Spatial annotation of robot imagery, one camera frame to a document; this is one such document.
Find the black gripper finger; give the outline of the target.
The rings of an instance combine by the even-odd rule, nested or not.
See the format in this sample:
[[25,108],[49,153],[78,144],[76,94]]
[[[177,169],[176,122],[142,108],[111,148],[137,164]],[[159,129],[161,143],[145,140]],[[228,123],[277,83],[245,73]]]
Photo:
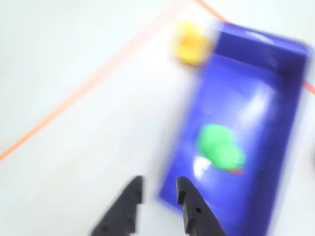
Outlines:
[[189,236],[224,236],[217,218],[187,177],[176,179],[177,204],[182,207],[185,233]]
[[137,206],[142,204],[143,177],[135,176],[94,226],[92,236],[129,236],[136,232]]

